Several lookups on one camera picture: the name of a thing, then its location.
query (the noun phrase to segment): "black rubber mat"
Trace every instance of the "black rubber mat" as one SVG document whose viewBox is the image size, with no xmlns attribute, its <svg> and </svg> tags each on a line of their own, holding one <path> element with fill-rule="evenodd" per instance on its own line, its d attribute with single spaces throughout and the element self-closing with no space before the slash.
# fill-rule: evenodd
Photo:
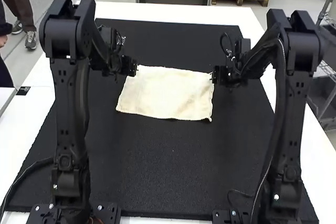
<svg viewBox="0 0 336 224">
<path fill-rule="evenodd" d="M 223 32 L 241 36 L 236 26 L 98 20 L 126 36 L 125 54 L 147 66 L 211 72 L 224 62 L 219 46 Z M 91 199 L 119 204 L 123 215 L 211 219 L 227 209 L 226 195 L 235 188 L 254 193 L 270 137 L 273 111 L 259 80 L 230 93 L 216 87 L 213 121 L 158 120 L 117 112 L 125 77 L 104 78 L 91 72 Z M 55 150 L 53 106 L 22 166 Z M 50 168 L 24 181 L 8 210 L 29 211 L 48 203 Z M 238 206 L 250 202 L 235 199 Z M 300 217 L 318 223 L 304 192 Z"/>
</svg>

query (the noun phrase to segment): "sneaker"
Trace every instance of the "sneaker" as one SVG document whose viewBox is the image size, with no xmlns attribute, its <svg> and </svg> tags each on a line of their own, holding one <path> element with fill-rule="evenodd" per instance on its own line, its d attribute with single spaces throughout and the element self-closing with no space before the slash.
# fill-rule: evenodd
<svg viewBox="0 0 336 224">
<path fill-rule="evenodd" d="M 12 29 L 12 34 L 19 34 L 23 31 L 22 29 L 22 24 L 20 22 L 20 20 L 15 21 L 14 25 L 13 25 L 13 29 Z"/>
<path fill-rule="evenodd" d="M 36 32 L 35 31 L 27 32 L 25 46 L 29 50 L 34 50 L 36 48 Z"/>
</svg>

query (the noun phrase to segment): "towel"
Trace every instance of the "towel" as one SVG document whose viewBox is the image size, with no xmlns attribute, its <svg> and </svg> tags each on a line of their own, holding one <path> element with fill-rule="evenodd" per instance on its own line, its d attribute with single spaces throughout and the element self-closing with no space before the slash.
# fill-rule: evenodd
<svg viewBox="0 0 336 224">
<path fill-rule="evenodd" d="M 116 110 L 159 119 L 211 121 L 213 92 L 209 73 L 139 65 L 136 76 L 126 78 Z"/>
</svg>

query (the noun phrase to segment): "floor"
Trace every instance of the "floor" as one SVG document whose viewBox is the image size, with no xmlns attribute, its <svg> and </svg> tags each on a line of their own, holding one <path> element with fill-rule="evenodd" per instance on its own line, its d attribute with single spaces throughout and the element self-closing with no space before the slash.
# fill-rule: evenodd
<svg viewBox="0 0 336 224">
<path fill-rule="evenodd" d="M 44 16 L 47 8 L 53 0 L 30 0 L 34 11 L 34 20 L 37 25 Z M 135 2 L 135 0 L 97 0 L 97 1 L 112 1 L 112 2 Z M 313 20 L 316 20 L 319 12 L 321 11 L 325 0 L 270 0 L 268 7 L 261 7 L 258 2 L 245 1 L 244 7 L 251 7 L 259 22 L 264 29 L 267 28 L 266 13 L 270 8 L 281 8 L 287 15 L 290 15 L 295 9 L 304 9 L 309 12 Z M 224 1 L 218 2 L 220 6 L 236 6 L 235 2 Z M 7 20 L 11 23 L 15 21 L 15 17 L 7 7 L 5 7 Z M 16 87 L 20 87 L 30 70 L 36 63 L 37 59 L 42 54 L 42 49 L 38 45 L 37 49 L 33 52 L 27 52 L 24 48 L 24 37 L 22 33 L 20 35 L 9 36 L 8 43 L 1 49 L 1 55 L 5 59 L 5 62 L 13 76 Z M 336 131 L 328 132 L 331 142 L 336 148 Z"/>
</svg>

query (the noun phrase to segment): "table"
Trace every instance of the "table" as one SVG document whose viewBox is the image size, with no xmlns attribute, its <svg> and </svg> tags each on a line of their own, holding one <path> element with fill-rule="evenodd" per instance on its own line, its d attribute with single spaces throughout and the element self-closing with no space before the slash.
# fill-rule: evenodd
<svg viewBox="0 0 336 224">
<path fill-rule="evenodd" d="M 0 88 L 0 117 L 4 113 L 11 99 L 15 95 L 15 88 Z"/>
<path fill-rule="evenodd" d="M 97 2 L 96 17 L 168 23 L 239 25 L 243 36 L 251 39 L 252 46 L 256 44 L 264 33 L 252 10 L 244 7 Z M 269 66 L 261 78 L 273 109 L 276 102 L 274 76 L 275 71 L 272 66 Z M 0 200 L 3 199 L 8 187 L 19 171 L 21 163 L 25 159 L 55 99 L 48 60 L 43 55 L 29 74 L 24 85 L 32 86 L 31 90 L 27 96 L 13 99 L 0 122 L 0 138 L 7 139 L 5 144 L 2 143 L 5 147 L 3 148 L 2 146 L 0 148 L 0 161 L 2 161 L 1 166 L 4 171 L 2 177 L 5 178 L 0 181 Z M 21 116 L 20 120 L 15 119 L 18 110 L 21 110 L 21 114 L 24 115 Z M 336 190 L 334 188 L 336 185 L 336 170 L 330 167 L 336 165 L 336 152 L 308 106 L 306 107 L 304 120 L 301 147 L 302 179 L 320 223 L 333 223 L 336 210 L 333 202 L 336 198 Z M 9 125 L 11 128 L 20 130 L 13 132 L 8 129 Z M 17 145 L 20 145 L 20 152 L 16 153 L 15 157 L 12 158 L 10 155 L 17 151 Z M 2 223 L 25 223 L 27 217 L 28 214 L 7 213 Z M 122 223 L 165 223 L 168 221 L 162 219 L 122 218 Z M 200 223 L 202 221 L 174 220 L 174 222 Z"/>
</svg>

